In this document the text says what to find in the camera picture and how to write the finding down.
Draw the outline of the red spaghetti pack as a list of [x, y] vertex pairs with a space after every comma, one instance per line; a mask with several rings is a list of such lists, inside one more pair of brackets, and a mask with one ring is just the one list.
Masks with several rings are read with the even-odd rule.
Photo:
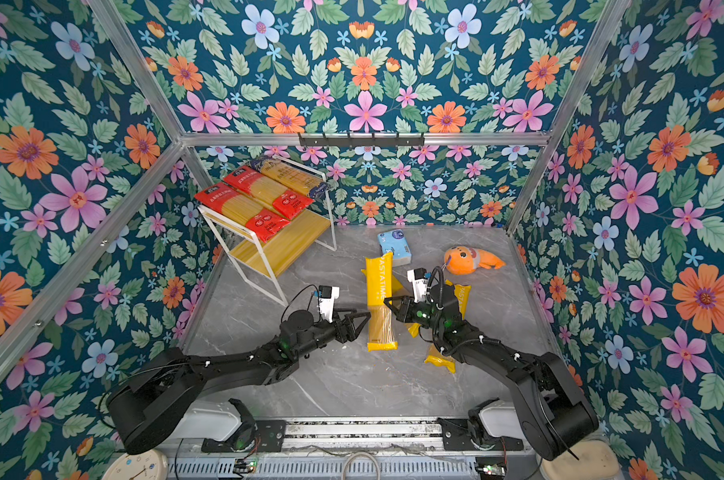
[[224, 182], [288, 220], [294, 219], [314, 203], [314, 200], [306, 195], [247, 166], [227, 175]]
[[199, 191], [195, 199], [202, 205], [253, 231], [268, 242], [290, 222], [225, 182]]

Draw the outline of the blue gold spaghetti pack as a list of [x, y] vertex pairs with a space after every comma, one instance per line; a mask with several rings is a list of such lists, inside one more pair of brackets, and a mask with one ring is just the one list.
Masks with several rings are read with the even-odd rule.
[[322, 200], [327, 192], [326, 180], [319, 173], [296, 166], [285, 159], [261, 157], [251, 160], [249, 166], [313, 200]]

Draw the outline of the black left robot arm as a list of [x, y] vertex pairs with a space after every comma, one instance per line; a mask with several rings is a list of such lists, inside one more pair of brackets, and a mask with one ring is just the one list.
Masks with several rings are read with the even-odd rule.
[[337, 341], [357, 340], [369, 311], [342, 309], [317, 320], [307, 310], [291, 313], [279, 334], [243, 353], [200, 356], [167, 349], [118, 387], [106, 406], [129, 454], [141, 454], [171, 437], [194, 401], [244, 386], [271, 385], [299, 368], [300, 360]]

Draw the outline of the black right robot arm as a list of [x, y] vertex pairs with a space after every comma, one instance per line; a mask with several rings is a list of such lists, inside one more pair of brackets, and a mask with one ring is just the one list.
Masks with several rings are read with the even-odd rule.
[[432, 331], [432, 343], [444, 356], [478, 368], [509, 391], [518, 431], [545, 460], [553, 460], [596, 432], [599, 420], [564, 361], [513, 349], [484, 334], [463, 318], [448, 287], [435, 299], [395, 296], [384, 305], [402, 323]]

